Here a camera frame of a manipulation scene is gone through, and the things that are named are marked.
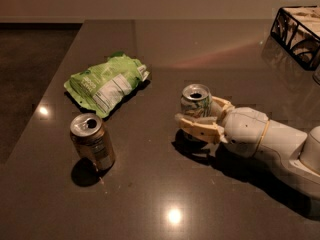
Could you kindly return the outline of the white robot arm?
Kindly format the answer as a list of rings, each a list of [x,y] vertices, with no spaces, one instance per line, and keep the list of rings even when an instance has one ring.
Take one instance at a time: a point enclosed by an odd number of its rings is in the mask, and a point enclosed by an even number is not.
[[[182,98],[178,127],[192,137],[225,148],[242,158],[261,161],[282,182],[314,198],[320,197],[319,129],[310,133],[268,118],[249,107],[209,96]]]

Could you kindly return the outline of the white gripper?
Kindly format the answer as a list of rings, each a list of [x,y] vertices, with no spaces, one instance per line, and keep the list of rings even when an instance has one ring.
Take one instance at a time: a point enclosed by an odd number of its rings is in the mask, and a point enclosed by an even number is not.
[[[214,117],[191,117],[175,115],[178,127],[198,140],[219,144],[236,155],[249,158],[254,155],[269,118],[265,113],[249,107],[236,108],[228,100],[213,96],[211,115]]]

